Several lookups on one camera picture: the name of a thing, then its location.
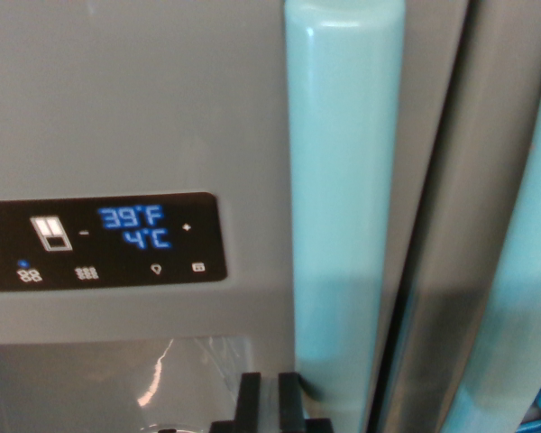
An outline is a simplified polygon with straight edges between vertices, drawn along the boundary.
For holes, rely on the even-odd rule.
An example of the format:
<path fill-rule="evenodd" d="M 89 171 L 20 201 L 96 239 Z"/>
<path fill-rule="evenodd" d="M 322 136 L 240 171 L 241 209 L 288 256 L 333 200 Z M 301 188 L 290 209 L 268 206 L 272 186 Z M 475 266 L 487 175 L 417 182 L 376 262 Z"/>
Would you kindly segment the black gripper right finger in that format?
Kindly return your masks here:
<path fill-rule="evenodd" d="M 334 433 L 330 419 L 306 419 L 297 373 L 279 374 L 279 426 L 282 433 Z"/>

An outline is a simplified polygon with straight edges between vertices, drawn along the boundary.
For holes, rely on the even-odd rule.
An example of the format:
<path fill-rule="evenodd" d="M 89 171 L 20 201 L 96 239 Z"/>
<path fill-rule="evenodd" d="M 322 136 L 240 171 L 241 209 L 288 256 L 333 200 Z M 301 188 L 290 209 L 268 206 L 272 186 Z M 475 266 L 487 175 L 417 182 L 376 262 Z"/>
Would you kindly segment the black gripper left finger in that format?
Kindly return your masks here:
<path fill-rule="evenodd" d="M 238 397 L 232 420 L 211 423 L 209 433 L 257 433 L 261 393 L 261 374 L 241 375 Z"/>

